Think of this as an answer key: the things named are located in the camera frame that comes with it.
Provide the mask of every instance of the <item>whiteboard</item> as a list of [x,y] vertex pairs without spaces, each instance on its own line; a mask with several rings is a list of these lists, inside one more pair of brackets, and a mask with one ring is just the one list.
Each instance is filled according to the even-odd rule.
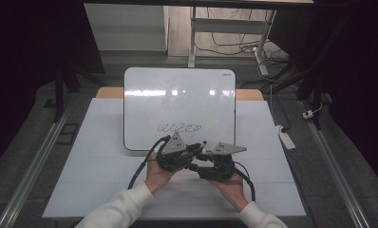
[[124,74],[124,145],[149,150],[178,131],[186,144],[235,143],[236,75],[228,69],[131,67]]

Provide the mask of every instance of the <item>handwritten scribble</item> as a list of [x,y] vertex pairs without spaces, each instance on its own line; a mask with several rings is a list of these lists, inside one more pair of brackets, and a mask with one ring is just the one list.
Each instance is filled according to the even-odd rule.
[[168,124],[159,124],[158,130],[163,132],[195,132],[201,129],[201,125],[197,124],[187,124],[187,123],[168,123]]

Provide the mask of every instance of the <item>person's right hand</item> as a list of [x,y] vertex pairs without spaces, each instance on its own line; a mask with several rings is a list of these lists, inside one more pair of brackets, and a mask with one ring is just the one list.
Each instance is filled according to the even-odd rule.
[[207,180],[219,189],[222,196],[227,199],[240,212],[248,204],[243,194],[243,179],[238,174],[228,180]]

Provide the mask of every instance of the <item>power strip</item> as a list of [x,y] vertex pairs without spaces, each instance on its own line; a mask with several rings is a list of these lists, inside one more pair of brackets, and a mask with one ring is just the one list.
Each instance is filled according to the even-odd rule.
[[284,144],[286,149],[295,149],[295,144],[291,140],[289,134],[287,132],[281,132],[283,128],[282,125],[277,125],[275,129],[277,130],[278,137],[280,138],[281,142]]

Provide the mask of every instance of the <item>desk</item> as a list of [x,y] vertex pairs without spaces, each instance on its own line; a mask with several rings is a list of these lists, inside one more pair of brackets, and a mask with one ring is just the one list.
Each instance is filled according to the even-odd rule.
[[[248,151],[234,154],[233,159],[250,173],[256,203],[277,216],[305,216],[269,107],[257,90],[238,90],[238,94],[236,144]],[[147,152],[123,146],[122,96],[123,88],[105,87],[91,101],[44,218],[84,217],[128,185]],[[141,172],[137,182],[144,178]],[[249,187],[245,185],[244,190],[250,199]],[[141,216],[151,220],[236,218],[235,209],[214,186],[186,169],[157,193]]]

